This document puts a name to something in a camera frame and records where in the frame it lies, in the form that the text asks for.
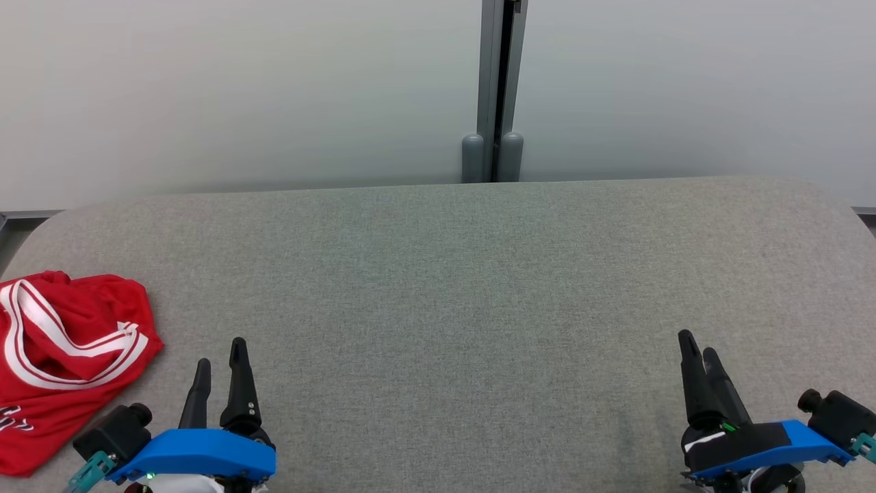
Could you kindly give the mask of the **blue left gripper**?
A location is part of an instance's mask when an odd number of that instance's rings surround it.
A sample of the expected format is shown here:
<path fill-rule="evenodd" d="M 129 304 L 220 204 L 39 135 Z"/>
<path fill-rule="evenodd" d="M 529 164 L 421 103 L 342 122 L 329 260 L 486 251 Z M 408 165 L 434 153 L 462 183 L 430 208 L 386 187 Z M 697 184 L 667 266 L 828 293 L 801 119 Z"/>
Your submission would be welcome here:
<path fill-rule="evenodd" d="M 229 352 L 229 395 L 220 416 L 222 429 L 207 428 L 211 394 L 211 362 L 201 358 L 185 397 L 179 429 L 154 437 L 131 461 L 116 467 L 106 479 L 137 481 L 153 475 L 213 475 L 259 481 L 276 473 L 276 451 L 264 443 L 229 433 L 258 431 L 262 425 L 259 397 L 244 338 L 235 337 Z"/>

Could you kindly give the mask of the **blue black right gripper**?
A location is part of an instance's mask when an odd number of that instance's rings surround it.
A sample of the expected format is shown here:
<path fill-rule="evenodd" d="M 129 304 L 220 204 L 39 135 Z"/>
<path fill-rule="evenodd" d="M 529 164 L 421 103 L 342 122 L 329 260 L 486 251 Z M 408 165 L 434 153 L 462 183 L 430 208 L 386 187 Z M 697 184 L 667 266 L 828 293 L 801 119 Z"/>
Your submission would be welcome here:
<path fill-rule="evenodd" d="M 706 435 L 685 444 L 684 462 L 695 479 L 716 479 L 727 472 L 804 462 L 836 462 L 854 456 L 795 419 L 754 424 L 738 390 L 712 347 L 703 355 L 689 330 L 677 334 L 681 349 L 683 396 L 688 426 L 696 431 L 722 427 L 725 417 L 732 431 Z"/>

